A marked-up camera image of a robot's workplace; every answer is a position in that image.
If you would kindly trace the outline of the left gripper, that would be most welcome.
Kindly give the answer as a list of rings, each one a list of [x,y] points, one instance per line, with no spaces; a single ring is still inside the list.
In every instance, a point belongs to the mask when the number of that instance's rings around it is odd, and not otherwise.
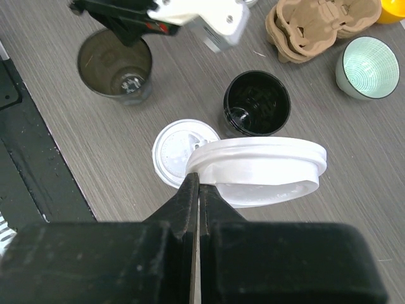
[[[75,15],[84,12],[112,31],[124,46],[133,46],[143,35],[174,36],[180,26],[151,18],[160,5],[153,0],[76,0],[69,4]]]

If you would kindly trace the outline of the white cup lid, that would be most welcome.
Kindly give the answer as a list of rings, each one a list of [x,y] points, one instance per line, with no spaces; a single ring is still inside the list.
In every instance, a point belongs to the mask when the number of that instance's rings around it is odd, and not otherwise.
[[[267,206],[315,192],[327,169],[327,151],[288,137],[239,137],[214,141],[189,157],[186,173],[215,186],[234,208]]]
[[[152,148],[154,170],[165,184],[178,189],[185,179],[191,154],[201,146],[218,140],[217,132],[202,121],[174,121],[155,139]]]

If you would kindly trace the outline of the black paper coffee cup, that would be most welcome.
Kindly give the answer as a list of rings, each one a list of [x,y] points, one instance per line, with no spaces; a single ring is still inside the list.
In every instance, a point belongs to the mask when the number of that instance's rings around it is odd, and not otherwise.
[[[127,47],[108,29],[88,36],[77,56],[82,82],[96,94],[127,106],[151,95],[152,67],[151,50],[143,39]]]

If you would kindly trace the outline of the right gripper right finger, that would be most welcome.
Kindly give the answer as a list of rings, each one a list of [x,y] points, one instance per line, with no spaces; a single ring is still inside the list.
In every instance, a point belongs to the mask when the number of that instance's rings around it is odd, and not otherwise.
[[[333,222],[250,222],[200,194],[203,303],[387,303],[363,235]]]

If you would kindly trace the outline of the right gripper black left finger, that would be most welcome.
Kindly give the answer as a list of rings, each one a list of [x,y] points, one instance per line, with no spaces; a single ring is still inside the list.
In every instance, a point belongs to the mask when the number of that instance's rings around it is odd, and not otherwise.
[[[2,303],[192,303],[199,178],[142,222],[35,223],[1,260]]]

